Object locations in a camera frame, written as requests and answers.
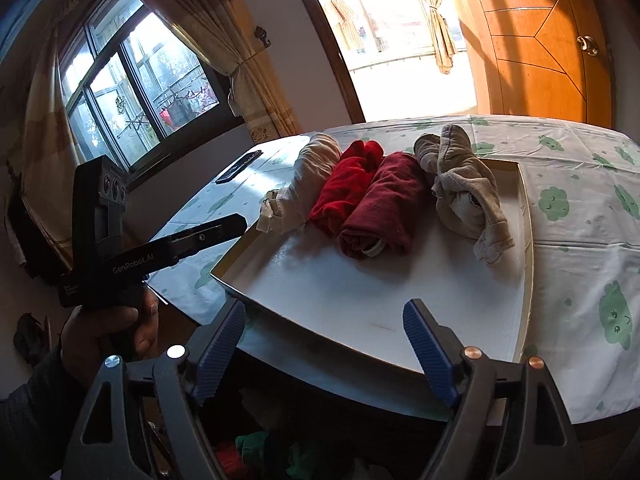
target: window pane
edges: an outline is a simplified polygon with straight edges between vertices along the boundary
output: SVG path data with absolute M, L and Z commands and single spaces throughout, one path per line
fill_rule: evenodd
M 108 0 L 104 4 L 100 12 L 89 22 L 89 28 L 98 52 L 140 7 L 142 7 L 140 0 Z
M 91 90 L 129 164 L 158 144 L 117 54 L 94 78 Z
M 76 91 L 93 62 L 94 56 L 91 55 L 86 41 L 83 41 L 62 77 L 62 96 L 65 100 L 65 105 L 71 99 L 71 95 Z
M 125 45 L 167 134 L 218 104 L 196 55 L 154 14 L 132 31 Z
M 107 155 L 111 160 L 114 160 L 111 150 L 104 142 L 102 134 L 97 124 L 95 124 L 94 117 L 91 115 L 84 97 L 80 98 L 78 104 L 69 115 L 69 123 L 87 160 L 101 155 Z

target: dark sleeve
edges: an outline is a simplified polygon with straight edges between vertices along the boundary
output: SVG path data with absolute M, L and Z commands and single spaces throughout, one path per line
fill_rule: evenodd
M 83 399 L 54 346 L 29 381 L 0 402 L 0 478 L 47 479 L 61 469 Z

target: window sill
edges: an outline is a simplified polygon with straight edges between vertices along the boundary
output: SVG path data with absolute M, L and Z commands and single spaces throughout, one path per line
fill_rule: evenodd
M 244 124 L 242 117 L 216 117 L 216 108 L 185 124 L 143 155 L 131 168 L 127 190 L 131 192 L 187 153 Z

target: table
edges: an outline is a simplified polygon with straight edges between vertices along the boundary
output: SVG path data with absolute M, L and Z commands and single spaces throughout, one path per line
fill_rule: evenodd
M 518 116 L 443 116 L 332 128 L 342 149 L 374 139 L 411 152 L 423 133 L 455 123 L 479 156 L 518 162 L 530 201 L 534 296 L 526 354 L 549 366 L 573 423 L 640 406 L 640 148 L 586 124 Z M 207 184 L 157 237 L 238 212 L 252 224 L 265 192 L 284 186 L 308 136 L 262 144 L 264 154 L 227 184 Z M 153 274 L 149 284 L 199 323 L 225 296 L 208 275 L 233 242 Z M 309 384 L 371 406 L 443 420 L 424 378 L 375 362 L 265 312 L 250 310 L 239 347 Z

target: blue gripper pad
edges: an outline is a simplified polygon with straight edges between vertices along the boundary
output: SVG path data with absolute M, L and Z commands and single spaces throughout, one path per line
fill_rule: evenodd
M 459 393 L 454 383 L 453 364 L 413 300 L 404 306 L 402 326 L 433 393 L 444 400 L 447 406 L 455 405 L 458 402 Z
M 196 385 L 191 394 L 198 405 L 201 406 L 205 400 L 216 394 L 222 375 L 240 341 L 244 330 L 244 318 L 244 304 L 236 301 L 198 362 Z

